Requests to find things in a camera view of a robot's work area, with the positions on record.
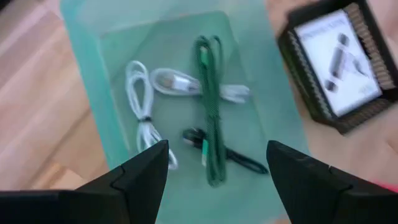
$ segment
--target white label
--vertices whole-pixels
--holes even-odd
[[[370,61],[343,10],[308,22],[295,31],[337,116],[382,94]]]
[[[174,76],[173,89],[180,91],[189,91],[190,80],[179,76]]]

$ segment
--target translucent green box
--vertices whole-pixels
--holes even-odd
[[[222,83],[251,89],[246,104],[220,104],[225,144],[265,165],[270,139],[308,154],[263,0],[63,0],[61,8],[110,168],[137,154],[138,122],[124,89],[127,63],[139,60],[149,70],[169,67],[197,77],[192,48],[199,35],[218,35],[223,42]],[[169,171],[157,222],[277,218],[284,209],[270,176],[229,162],[227,182],[217,189],[208,185],[200,152],[181,139],[184,129],[205,127],[204,114],[200,97],[155,93],[154,125],[180,165]]]

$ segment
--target wooden floor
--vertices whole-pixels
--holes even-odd
[[[108,170],[58,1],[14,0],[0,12],[0,190],[73,189]],[[305,2],[268,0],[274,30],[286,10]],[[391,10],[397,4],[371,2],[378,2],[379,23],[398,52],[398,17]],[[314,156],[398,184],[398,167],[388,165],[398,164],[398,143],[391,140],[398,137],[398,108],[345,138],[310,121],[298,96],[297,103]]]

